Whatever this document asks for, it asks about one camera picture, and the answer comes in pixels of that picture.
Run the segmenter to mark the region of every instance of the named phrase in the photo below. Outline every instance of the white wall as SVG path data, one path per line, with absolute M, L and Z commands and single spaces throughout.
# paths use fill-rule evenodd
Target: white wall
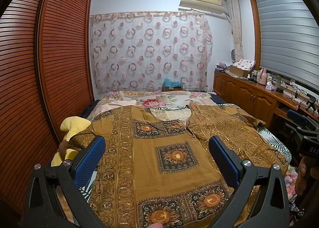
M 238 0 L 242 27 L 242 52 L 245 59 L 255 60 L 255 30 L 250 0 Z
M 91 15 L 136 12 L 136 11 L 178 11 L 180 0 L 92 0 Z M 234 49 L 231 25 L 225 14 L 207 16 L 213 35 L 213 54 L 208 63 L 208 91 L 213 89 L 214 70 L 219 61 L 230 61 Z

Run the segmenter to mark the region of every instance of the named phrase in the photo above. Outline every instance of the window blind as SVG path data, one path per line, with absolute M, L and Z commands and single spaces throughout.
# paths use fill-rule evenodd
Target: window blind
M 302 0 L 256 0 L 260 66 L 319 90 L 319 27 Z

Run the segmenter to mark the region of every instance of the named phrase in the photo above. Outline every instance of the red louvered wardrobe door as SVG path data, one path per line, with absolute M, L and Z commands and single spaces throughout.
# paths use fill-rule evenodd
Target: red louvered wardrobe door
M 34 33 L 39 3 L 12 0 L 0 19 L 0 194 L 18 213 L 33 166 L 45 165 L 58 149 L 37 82 Z
M 45 100 L 57 129 L 66 117 L 79 115 L 93 101 L 87 66 L 90 1 L 44 1 L 39 59 Z

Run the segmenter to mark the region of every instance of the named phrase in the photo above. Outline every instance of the cardboard box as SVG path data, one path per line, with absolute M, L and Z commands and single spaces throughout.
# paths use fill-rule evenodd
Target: cardboard box
M 183 87 L 182 86 L 163 86 L 162 91 L 163 92 L 168 92 L 168 91 L 182 91 Z
M 232 65 L 230 65 L 229 72 L 236 75 L 236 76 L 243 76 L 243 77 L 247 77 L 247 75 L 249 74 L 249 71 L 242 70 L 242 69 L 240 69 L 236 66 L 232 66 Z

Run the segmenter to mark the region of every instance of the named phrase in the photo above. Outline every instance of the metal bolt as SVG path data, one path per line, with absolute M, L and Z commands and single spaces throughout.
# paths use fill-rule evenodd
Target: metal bolt
M 67 167 L 71 164 L 71 161 L 70 160 L 65 160 L 63 161 L 63 166 Z
M 274 164 L 273 167 L 274 167 L 274 169 L 277 170 L 277 171 L 280 170 L 280 166 L 279 166 L 278 164 Z
M 35 164 L 34 169 L 38 170 L 39 168 L 41 168 L 41 164 L 40 163 Z
M 248 161 L 248 160 L 245 160 L 243 163 L 244 163 L 244 165 L 245 165 L 246 167 L 250 167 L 250 166 L 251 166 L 251 162 Z

